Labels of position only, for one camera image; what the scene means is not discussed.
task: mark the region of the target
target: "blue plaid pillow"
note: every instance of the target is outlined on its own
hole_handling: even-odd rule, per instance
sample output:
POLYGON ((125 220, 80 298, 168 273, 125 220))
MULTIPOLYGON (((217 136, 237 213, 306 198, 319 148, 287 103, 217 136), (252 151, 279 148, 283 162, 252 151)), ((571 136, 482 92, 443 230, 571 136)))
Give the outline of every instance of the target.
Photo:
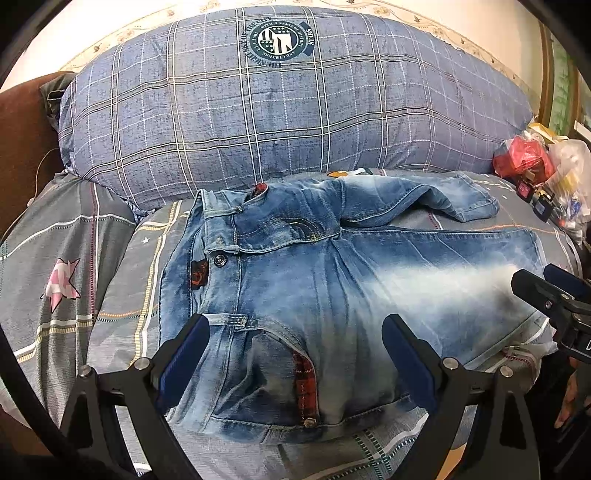
POLYGON ((309 7, 177 21, 99 56, 61 104, 67 169, 143 209, 359 167, 492 171, 531 119, 486 63, 405 24, 309 7))

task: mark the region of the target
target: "hand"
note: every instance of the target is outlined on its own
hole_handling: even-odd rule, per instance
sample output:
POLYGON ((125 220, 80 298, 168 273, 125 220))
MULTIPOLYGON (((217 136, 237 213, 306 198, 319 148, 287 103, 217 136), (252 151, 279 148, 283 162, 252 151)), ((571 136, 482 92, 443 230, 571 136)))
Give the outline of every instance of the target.
MULTIPOLYGON (((574 358, 570 358, 569 362, 571 367, 573 368, 577 368, 580 363, 578 360, 575 360, 574 358)), ((554 422, 555 429, 559 429, 562 425, 564 425, 564 422, 566 422, 573 414, 577 393, 577 372, 574 371, 574 373, 569 378, 568 384, 566 385, 566 393, 564 394, 564 398, 562 401, 562 408, 560 409, 560 413, 558 414, 558 417, 554 422)), ((583 403, 585 407, 589 404, 591 404, 591 396, 587 397, 583 403)))

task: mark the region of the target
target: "blue jeans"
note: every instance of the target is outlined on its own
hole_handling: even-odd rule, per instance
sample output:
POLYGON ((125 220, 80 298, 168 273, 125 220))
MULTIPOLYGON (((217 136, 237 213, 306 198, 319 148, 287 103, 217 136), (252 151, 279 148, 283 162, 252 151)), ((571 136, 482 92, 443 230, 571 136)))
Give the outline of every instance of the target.
POLYGON ((441 356, 482 363, 541 315, 514 297, 513 273, 541 274, 529 229, 412 231, 389 226, 420 203, 458 222, 498 203, 462 173, 280 181, 201 191, 164 269, 161 341, 194 312, 211 338, 172 425, 241 442, 351 434, 412 408, 381 341, 399 313, 441 356), (192 261, 209 260, 192 290, 192 261))

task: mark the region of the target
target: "pink star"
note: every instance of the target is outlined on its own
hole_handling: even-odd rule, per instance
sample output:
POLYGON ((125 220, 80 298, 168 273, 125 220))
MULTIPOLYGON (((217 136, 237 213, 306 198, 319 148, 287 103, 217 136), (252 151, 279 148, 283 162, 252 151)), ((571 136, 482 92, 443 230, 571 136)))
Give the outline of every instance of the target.
POLYGON ((65 263, 61 258, 57 259, 56 266, 53 267, 45 288, 45 295, 51 299, 52 313, 63 297, 71 300, 80 298, 80 294, 70 281, 78 262, 80 262, 80 258, 73 262, 68 261, 68 263, 65 263))

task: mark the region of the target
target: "faded denim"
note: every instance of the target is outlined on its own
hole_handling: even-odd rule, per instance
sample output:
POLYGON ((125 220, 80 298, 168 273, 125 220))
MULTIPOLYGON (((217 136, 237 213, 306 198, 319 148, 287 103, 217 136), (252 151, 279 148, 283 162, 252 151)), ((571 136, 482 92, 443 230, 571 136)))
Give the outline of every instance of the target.
POLYGON ((164 269, 161 342, 194 312, 211 325, 173 426, 255 443, 351 434, 413 407, 382 344, 385 316, 475 366, 541 315, 510 286, 516 270, 545 266, 533 231, 388 225, 414 204, 458 222, 496 215, 498 202, 462 173, 279 181, 251 196, 200 191, 164 269), (203 257, 207 284, 191 290, 191 261, 203 257), (298 409, 294 352, 313 366, 312 426, 298 409))

